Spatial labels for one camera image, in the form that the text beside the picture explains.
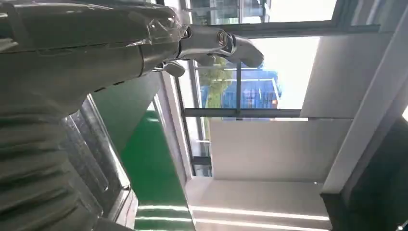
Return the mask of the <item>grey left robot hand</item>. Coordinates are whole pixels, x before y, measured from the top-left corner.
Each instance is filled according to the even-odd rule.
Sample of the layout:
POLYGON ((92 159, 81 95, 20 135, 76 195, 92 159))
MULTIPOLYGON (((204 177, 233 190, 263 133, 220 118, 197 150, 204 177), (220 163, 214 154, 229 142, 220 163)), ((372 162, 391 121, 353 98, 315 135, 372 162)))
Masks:
POLYGON ((3 0, 0 116, 54 120, 85 97, 151 71, 181 76, 178 60, 219 56, 258 67, 248 39, 192 25, 181 10, 135 0, 3 0))

